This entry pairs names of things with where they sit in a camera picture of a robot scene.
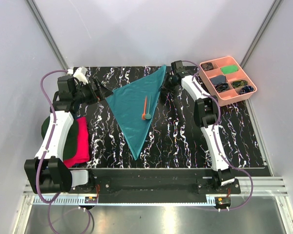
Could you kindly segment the orange plastic fork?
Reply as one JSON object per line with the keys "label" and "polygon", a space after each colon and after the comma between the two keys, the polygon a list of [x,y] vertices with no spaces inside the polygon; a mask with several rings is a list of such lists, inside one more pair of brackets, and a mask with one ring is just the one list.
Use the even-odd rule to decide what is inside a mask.
{"label": "orange plastic fork", "polygon": [[147,96],[145,97],[145,101],[144,101],[144,108],[143,108],[143,113],[142,113],[142,120],[145,120],[146,117],[146,108],[147,108]]}

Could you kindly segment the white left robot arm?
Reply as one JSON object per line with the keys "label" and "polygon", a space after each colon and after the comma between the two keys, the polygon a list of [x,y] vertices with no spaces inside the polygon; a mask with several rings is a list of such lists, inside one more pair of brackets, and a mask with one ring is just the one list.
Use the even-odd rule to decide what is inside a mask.
{"label": "white left robot arm", "polygon": [[25,161],[24,170],[33,192],[38,195],[69,192],[76,186],[90,193],[96,181],[89,177],[87,170],[69,170],[63,162],[63,153],[79,106],[98,99],[84,75],[62,76],[57,85],[54,98],[47,99],[51,113],[43,143],[34,158]]}

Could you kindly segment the teal plastic spoon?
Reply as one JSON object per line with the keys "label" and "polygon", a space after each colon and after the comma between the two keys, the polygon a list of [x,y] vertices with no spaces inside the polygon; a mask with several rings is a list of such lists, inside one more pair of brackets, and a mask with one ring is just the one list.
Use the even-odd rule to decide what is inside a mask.
{"label": "teal plastic spoon", "polygon": [[148,98],[148,107],[147,107],[147,112],[145,113],[145,119],[151,119],[152,115],[150,113],[150,108],[151,108],[151,96]]}

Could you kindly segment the teal cloth napkin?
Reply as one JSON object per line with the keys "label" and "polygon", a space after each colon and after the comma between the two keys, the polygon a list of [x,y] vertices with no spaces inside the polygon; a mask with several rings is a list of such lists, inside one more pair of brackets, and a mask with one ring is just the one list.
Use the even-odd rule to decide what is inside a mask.
{"label": "teal cloth napkin", "polygon": [[113,90],[106,101],[120,126],[128,143],[131,154],[138,159],[152,120],[142,120],[145,97],[151,96],[150,113],[155,113],[161,85],[166,74],[166,66],[154,73]]}

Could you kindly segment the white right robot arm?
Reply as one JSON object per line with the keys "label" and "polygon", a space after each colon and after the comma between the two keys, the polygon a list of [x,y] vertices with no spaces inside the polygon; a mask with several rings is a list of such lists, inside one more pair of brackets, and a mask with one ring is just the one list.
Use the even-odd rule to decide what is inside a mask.
{"label": "white right robot arm", "polygon": [[182,62],[170,69],[98,68],[89,79],[98,100],[86,112],[91,168],[191,169],[205,143],[213,190],[223,193],[234,182],[219,136],[217,100]]}

